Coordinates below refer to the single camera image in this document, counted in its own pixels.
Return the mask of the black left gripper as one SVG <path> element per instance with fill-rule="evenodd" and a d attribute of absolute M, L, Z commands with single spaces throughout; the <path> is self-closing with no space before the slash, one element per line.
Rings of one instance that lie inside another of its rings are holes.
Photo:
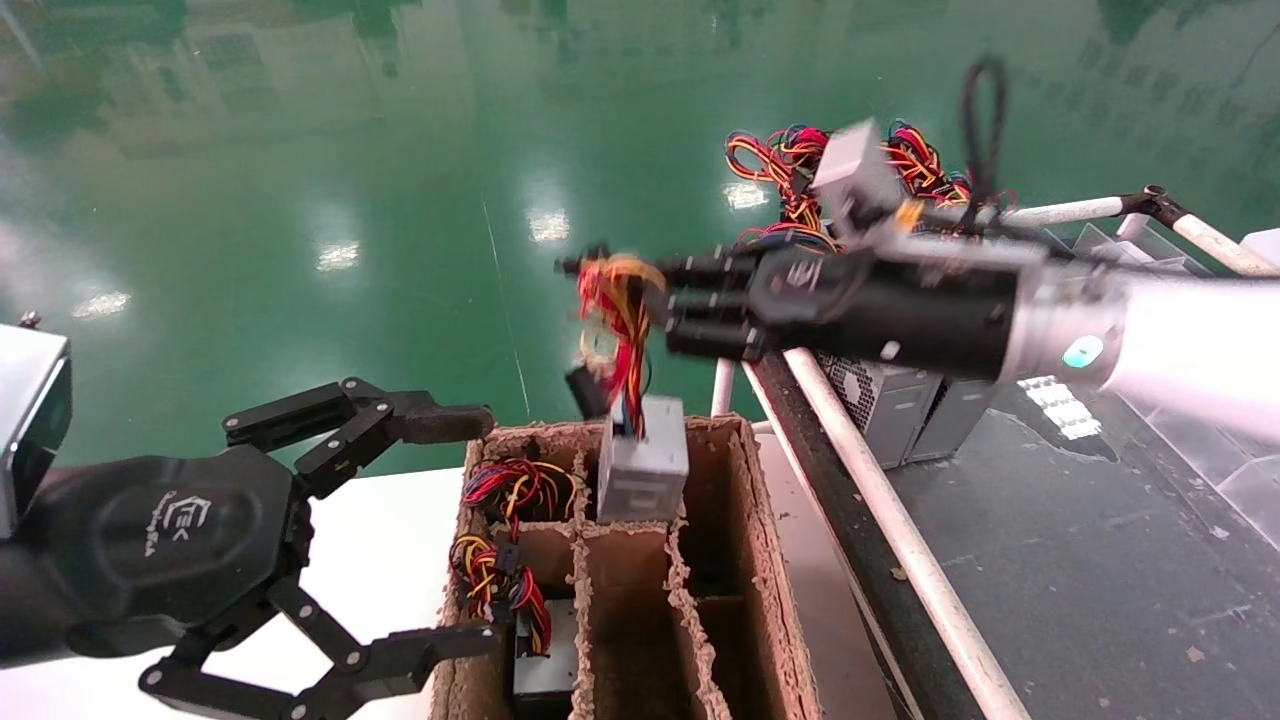
<path fill-rule="evenodd" d="M 210 719 L 349 719 L 419 694 L 435 667 L 500 648 L 488 624 L 360 644 L 297 577 L 310 506 L 253 447 L 55 468 L 20 521 L 20 656 L 120 659 L 174 646 L 138 679 L 169 708 Z M 204 670 L 283 615 L 332 666 L 289 694 Z"/>

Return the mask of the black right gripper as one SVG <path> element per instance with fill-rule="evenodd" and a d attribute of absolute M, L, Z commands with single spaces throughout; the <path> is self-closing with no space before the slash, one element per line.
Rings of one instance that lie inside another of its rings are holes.
<path fill-rule="evenodd" d="M 657 293 L 746 297 L 745 306 L 694 304 L 666 318 L 672 354 L 754 363 L 767 354 L 810 348 L 849 359 L 874 359 L 855 296 L 876 268 L 869 251 L 831 255 L 797 249 L 755 255 L 663 258 Z"/>

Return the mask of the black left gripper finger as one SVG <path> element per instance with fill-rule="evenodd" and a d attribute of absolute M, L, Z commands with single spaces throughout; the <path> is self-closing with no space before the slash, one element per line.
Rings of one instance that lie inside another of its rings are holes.
<path fill-rule="evenodd" d="M 360 378 L 311 388 L 224 419 L 230 447 L 265 454 L 314 437 L 294 477 L 310 497 L 326 498 L 397 443 L 451 445 L 486 437 L 495 425 L 479 405 L 440 405 L 426 391 L 384 391 Z"/>

